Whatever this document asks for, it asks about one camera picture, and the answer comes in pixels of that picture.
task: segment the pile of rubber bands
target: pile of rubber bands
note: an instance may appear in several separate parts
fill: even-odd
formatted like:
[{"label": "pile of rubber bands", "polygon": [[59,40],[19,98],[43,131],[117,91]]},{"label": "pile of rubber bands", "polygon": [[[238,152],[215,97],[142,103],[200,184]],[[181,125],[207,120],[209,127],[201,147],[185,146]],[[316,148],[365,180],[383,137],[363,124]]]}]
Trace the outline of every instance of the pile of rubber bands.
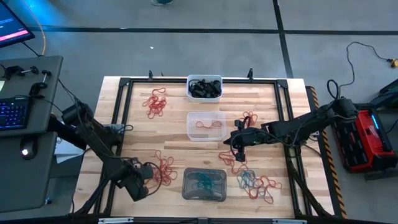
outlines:
[{"label": "pile of rubber bands", "polygon": [[152,90],[152,96],[149,99],[142,103],[142,106],[148,106],[149,111],[147,111],[147,115],[149,119],[153,119],[155,115],[163,116],[163,108],[166,106],[166,97],[162,97],[159,99],[155,92],[165,93],[166,88],[159,88]]},{"label": "pile of rubber bands", "polygon": [[238,180],[239,187],[248,193],[250,199],[262,197],[268,204],[274,203],[274,198],[269,193],[269,188],[282,188],[282,184],[280,182],[271,180],[266,175],[262,175],[257,178],[253,170],[242,170],[236,178]]},{"label": "pile of rubber bands", "polygon": [[159,169],[153,167],[154,177],[151,180],[157,183],[157,185],[162,184],[164,186],[169,186],[172,180],[175,180],[178,176],[177,171],[174,171],[172,168],[174,157],[170,156],[167,159],[163,159],[160,150],[156,150],[155,157],[159,160]]},{"label": "pile of rubber bands", "polygon": [[250,117],[250,119],[248,119],[246,122],[246,126],[250,127],[256,124],[257,119],[259,118],[258,115],[256,115],[255,113],[253,113],[253,111],[245,111],[243,112],[243,118],[241,118],[241,121],[244,121],[245,117]]},{"label": "pile of rubber bands", "polygon": [[218,154],[218,158],[221,159],[225,163],[225,165],[231,167],[231,172],[233,174],[238,174],[241,171],[245,171],[245,170],[249,169],[246,165],[248,163],[248,161],[245,160],[245,162],[241,162],[241,165],[239,166],[239,168],[237,170],[235,170],[235,157],[232,155],[232,152],[230,150],[225,151],[225,152],[220,152]]}]

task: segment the wooden tabletop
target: wooden tabletop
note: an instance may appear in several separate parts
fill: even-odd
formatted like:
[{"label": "wooden tabletop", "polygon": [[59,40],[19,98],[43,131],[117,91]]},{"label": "wooden tabletop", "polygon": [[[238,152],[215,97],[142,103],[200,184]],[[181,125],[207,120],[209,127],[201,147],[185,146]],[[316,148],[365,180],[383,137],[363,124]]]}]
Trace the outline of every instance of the wooden tabletop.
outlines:
[{"label": "wooden tabletop", "polygon": [[[95,118],[103,124],[111,122],[120,77],[104,77],[99,95]],[[289,92],[294,116],[310,111],[302,79],[288,79]],[[165,87],[167,105],[162,117],[148,119],[147,108],[142,103],[151,96],[154,88]],[[121,112],[124,107],[124,96]],[[281,91],[285,118],[287,112],[283,91]],[[230,167],[218,159],[218,153],[229,150],[220,142],[192,142],[187,136],[187,114],[191,111],[223,111],[226,115],[227,136],[236,128],[233,121],[242,117],[243,111],[253,111],[258,115],[255,127],[279,120],[275,102],[274,87],[267,84],[224,84],[223,96],[219,103],[191,103],[185,95],[184,83],[136,83],[133,86],[127,124],[134,126],[124,138],[122,156],[138,157],[141,162],[159,161],[155,151],[162,156],[174,157],[173,169],[178,177],[169,186],[138,202],[133,202],[125,189],[116,188],[112,215],[125,217],[218,217],[218,218],[293,218],[294,212],[290,196],[289,181],[281,144],[247,147],[248,167],[257,176],[267,175],[282,183],[282,189],[270,189],[274,197],[272,205],[263,199],[251,200],[239,188],[236,175]],[[308,145],[319,150],[316,142]],[[308,188],[329,213],[333,213],[330,193],[326,182],[322,159],[312,150],[302,147],[302,160]],[[85,154],[78,179],[74,201],[79,209],[97,187],[102,162],[90,151]],[[227,198],[224,202],[185,200],[182,197],[183,172],[187,167],[223,169],[227,173]],[[303,197],[297,186],[300,208],[304,211]],[[106,204],[108,189],[105,190],[103,207]]]}]

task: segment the backlit keyboard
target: backlit keyboard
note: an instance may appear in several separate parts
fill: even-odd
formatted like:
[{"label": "backlit keyboard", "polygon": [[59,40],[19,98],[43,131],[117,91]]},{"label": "backlit keyboard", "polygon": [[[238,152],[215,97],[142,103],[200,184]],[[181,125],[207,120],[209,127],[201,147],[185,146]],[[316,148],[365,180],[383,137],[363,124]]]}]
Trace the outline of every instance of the backlit keyboard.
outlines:
[{"label": "backlit keyboard", "polygon": [[29,106],[27,96],[0,99],[0,131],[26,128]]}]

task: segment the concrete floor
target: concrete floor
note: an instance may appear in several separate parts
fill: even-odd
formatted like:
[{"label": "concrete floor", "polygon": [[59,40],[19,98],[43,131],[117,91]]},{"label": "concrete floor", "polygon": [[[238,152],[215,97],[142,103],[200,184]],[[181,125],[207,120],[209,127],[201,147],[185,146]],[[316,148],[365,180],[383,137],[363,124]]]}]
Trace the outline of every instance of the concrete floor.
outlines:
[{"label": "concrete floor", "polygon": [[[54,27],[277,29],[272,0],[175,0],[167,7],[151,6],[150,0],[27,2],[44,25]],[[398,6],[396,0],[278,2],[284,28],[288,30],[398,29],[389,22],[398,19],[394,11]],[[9,5],[28,26],[35,26],[20,0],[10,1]],[[41,35],[35,34],[37,38],[27,43],[40,51]],[[61,79],[92,108],[96,107],[105,75],[147,75],[152,70],[155,75],[163,72],[169,76],[202,73],[244,77],[253,68],[255,77],[286,77],[278,34],[46,32],[46,36],[46,55],[64,57]],[[382,57],[394,58],[398,57],[396,38],[394,35],[286,35],[286,43],[294,77],[304,78],[307,85],[314,86],[320,103],[324,104],[332,100],[326,90],[328,79],[334,78],[340,84],[351,81],[345,51],[350,42],[371,44]],[[0,59],[33,56],[21,44],[0,49]],[[353,45],[350,56],[356,81],[343,87],[342,95],[355,102],[369,101],[381,87],[396,79],[398,70],[389,68],[371,50]],[[62,89],[58,90],[55,103],[61,109],[69,106],[70,100]],[[390,114],[383,119],[384,126],[389,128],[395,119]],[[392,142],[396,141],[397,132],[398,128],[390,133]],[[365,182],[363,175],[344,170],[336,150],[332,154],[348,217],[395,223],[398,179]],[[78,166],[78,160],[70,163]],[[68,213],[76,178],[52,180],[49,194],[53,204],[31,211],[2,213],[0,220]]]}]

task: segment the computer monitor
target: computer monitor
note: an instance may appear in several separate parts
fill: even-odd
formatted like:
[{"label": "computer monitor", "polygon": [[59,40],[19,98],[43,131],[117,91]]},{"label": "computer monitor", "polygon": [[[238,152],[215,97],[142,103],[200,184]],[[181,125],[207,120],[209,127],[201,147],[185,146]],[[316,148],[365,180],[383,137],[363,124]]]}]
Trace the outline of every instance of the computer monitor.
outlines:
[{"label": "computer monitor", "polygon": [[0,0],[0,48],[33,39],[35,35]]}]

